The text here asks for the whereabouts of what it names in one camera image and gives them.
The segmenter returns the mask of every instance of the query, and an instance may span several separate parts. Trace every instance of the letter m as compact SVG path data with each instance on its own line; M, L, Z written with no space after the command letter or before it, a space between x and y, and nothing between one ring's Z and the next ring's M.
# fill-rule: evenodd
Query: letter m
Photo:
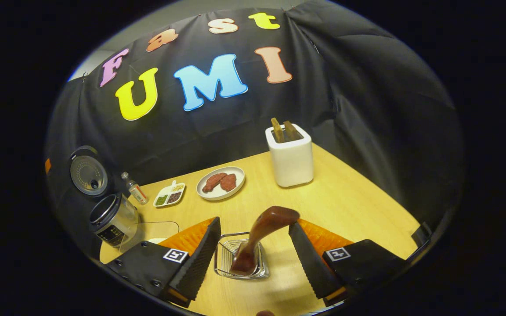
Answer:
M204 99L199 98L197 90L208 100L214 101L218 82L221 84L220 96L229 98L247 92L247 86L241 82L233 61L235 54L223 54L212 61L207 75L195 66L186 66L177 70L173 76L181 80L186 103L185 111L200 108Z

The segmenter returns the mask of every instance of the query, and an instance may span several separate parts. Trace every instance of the wire basket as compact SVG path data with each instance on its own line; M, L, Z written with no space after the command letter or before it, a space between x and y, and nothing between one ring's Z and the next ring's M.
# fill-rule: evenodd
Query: wire basket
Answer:
M233 263L233 258L239 249L239 245L249 240L249 238L240 238L240 236L243 237L244 235L249 235L249 232L223 234L220 236L220 240L218 241L214 253L214 272L222 277L225 276L226 278L239 280L267 278L269 276L269 268L267 267L267 262L265 260L265 250L260 242L255 247L258 259L257 268L252 274L248 276L241 276L239 274L229 272L231 264Z

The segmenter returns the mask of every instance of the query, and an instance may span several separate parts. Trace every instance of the round plate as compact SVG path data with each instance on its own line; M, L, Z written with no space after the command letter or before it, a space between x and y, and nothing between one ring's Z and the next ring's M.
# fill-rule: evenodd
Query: round plate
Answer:
M202 191L202 188L204 188L204 186L206 185L206 180L208 180L208 178L220 172L225 172L227 174L231 173L235 174L235 188L233 188L233 190L229 192L225 192L225 190L221 188L221 186L218 184L211 192L204 193ZM229 198L230 196L234 195L237 191L239 191L243 186L243 182L245 182L245 172L243 172L241 168L223 167L205 175L196 185L196 192L199 194L199 196L205 198L206 200L211 201L222 200L223 198Z

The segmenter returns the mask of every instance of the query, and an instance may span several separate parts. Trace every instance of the black fabric backdrop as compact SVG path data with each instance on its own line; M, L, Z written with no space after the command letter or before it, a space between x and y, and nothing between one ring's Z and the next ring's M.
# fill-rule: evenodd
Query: black fabric backdrop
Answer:
M272 22L281 27L259 28L247 18L257 12L275 16ZM239 30L210 33L207 24L217 18L232 18ZM149 39L170 28L179 37L146 52ZM265 64L253 52L265 46L281 48L291 81L267 82ZM102 64L66 84L48 128L45 153L52 170L47 181L56 215L93 258L100 244L87 230L94 203L69 179L69 154L78 146L96 148L117 188L124 190L122 171L147 184L265 152L264 130L272 117L304 128L315 144L381 187L418 222L434 229L456 206L464 155L448 93L405 44L350 10L311 1L287 12L210 12L142 34L118 52L124 48L130 53L104 87L99 87ZM235 67L249 90L205 99L201 108L185 112L182 86L173 73L188 65L208 73L221 54L237 56ZM153 67L159 69L156 106L138 120L125 120L116 90L133 80L134 103L140 104L145 93L138 77Z

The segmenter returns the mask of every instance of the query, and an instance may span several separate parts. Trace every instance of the meat slice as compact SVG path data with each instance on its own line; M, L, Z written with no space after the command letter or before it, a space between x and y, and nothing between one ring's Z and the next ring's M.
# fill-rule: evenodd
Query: meat slice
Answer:
M202 191L204 193L211 192L219 184L220 180L227 175L228 174L226 172L220 172L211 176L208 180L206 180L206 185L202 188Z
M235 174L231 173L224 178L221 178L220 186L226 190L226 192L233 190L235 188Z

